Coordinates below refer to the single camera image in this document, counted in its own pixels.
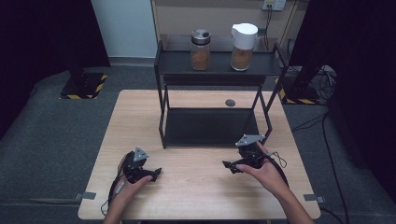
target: glass jar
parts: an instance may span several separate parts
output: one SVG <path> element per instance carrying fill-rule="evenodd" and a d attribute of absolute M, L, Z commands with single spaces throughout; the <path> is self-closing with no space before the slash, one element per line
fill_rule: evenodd
<path fill-rule="evenodd" d="M 191 66 L 195 70 L 206 70 L 210 61 L 210 33 L 196 30 L 191 33 Z"/>
<path fill-rule="evenodd" d="M 231 67 L 236 71 L 245 71 L 250 66 L 251 55 L 253 49 L 239 49 L 233 46 L 233 54 L 231 56 Z"/>

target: human hand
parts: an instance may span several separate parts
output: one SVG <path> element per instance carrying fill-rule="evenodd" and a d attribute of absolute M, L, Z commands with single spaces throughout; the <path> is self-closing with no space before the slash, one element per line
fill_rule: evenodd
<path fill-rule="evenodd" d="M 131 203 L 137 192 L 145 187 L 147 183 L 152 179 L 151 175 L 147 175 L 135 182 L 134 184 L 131 184 L 125 177 L 122 169 L 122 164 L 125 160 L 125 157 L 126 155 L 122 158 L 119 164 L 119 181 L 113 191 L 114 198 L 111 202 L 111 206 L 109 206 L 107 210 L 107 215 L 105 216 L 103 222 L 105 224 L 120 223 L 121 216 L 125 208 Z"/>
<path fill-rule="evenodd" d="M 136 181 L 134 184 L 131 184 L 128 179 L 125 176 L 125 173 L 123 172 L 122 169 L 122 164 L 125 160 L 126 155 L 122 158 L 119 164 L 119 182 L 117 183 L 116 187 L 114 188 L 113 195 L 115 195 L 115 191 L 119 188 L 121 183 L 124 183 L 124 186 L 120 190 L 118 196 L 114 199 L 113 202 L 116 201 L 117 198 L 122 198 L 126 203 L 130 203 L 134 196 L 137 194 L 139 190 L 141 190 L 144 186 L 147 185 L 147 183 L 152 179 L 151 175 L 146 175 L 140 180 Z"/>
<path fill-rule="evenodd" d="M 263 153 L 268 153 L 268 149 L 260 142 L 257 142 L 257 145 Z M 260 169 L 255 169 L 245 164 L 237 164 L 235 167 L 238 170 L 255 177 L 265 189 L 273 194 L 289 189 L 279 171 L 267 159 L 262 162 L 262 167 Z"/>

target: electrical outlet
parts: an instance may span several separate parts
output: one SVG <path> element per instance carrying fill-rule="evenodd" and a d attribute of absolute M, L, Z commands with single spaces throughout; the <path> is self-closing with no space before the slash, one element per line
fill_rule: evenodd
<path fill-rule="evenodd" d="M 269 6 L 273 11 L 281 11 L 285 8 L 286 0 L 264 0 L 262 4 L 262 10 L 270 10 Z"/>
<path fill-rule="evenodd" d="M 264 0 L 264 3 L 262 4 L 262 10 L 269 10 L 269 6 L 274 8 L 274 3 L 275 0 Z"/>

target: jar lid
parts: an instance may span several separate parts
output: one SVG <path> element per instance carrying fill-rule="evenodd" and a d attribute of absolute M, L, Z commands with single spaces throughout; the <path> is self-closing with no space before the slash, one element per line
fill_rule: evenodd
<path fill-rule="evenodd" d="M 196 45 L 205 45 L 210 42 L 210 33 L 207 30 L 199 29 L 191 33 L 191 42 Z"/>

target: finger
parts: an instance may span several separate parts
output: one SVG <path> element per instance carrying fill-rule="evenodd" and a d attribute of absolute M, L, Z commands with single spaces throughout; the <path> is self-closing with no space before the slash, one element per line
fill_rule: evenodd
<path fill-rule="evenodd" d="M 267 154 L 268 153 L 268 149 L 263 146 L 260 142 L 257 142 L 257 146 L 259 146 L 259 148 L 262 150 L 263 153 Z"/>
<path fill-rule="evenodd" d="M 236 167 L 236 169 L 238 169 L 244 173 L 247 173 L 249 175 L 253 175 L 253 176 L 254 176 L 254 173 L 256 170 L 253 167 L 245 165 L 245 164 L 237 164 L 237 165 L 235 165 L 235 167 Z"/>
<path fill-rule="evenodd" d="M 152 176 L 151 175 L 146 175 L 146 176 L 142 177 L 141 179 L 139 179 L 136 183 L 134 183 L 134 185 L 138 189 L 141 189 L 145 185 L 147 185 L 147 183 L 150 182 L 151 180 L 152 180 Z"/>

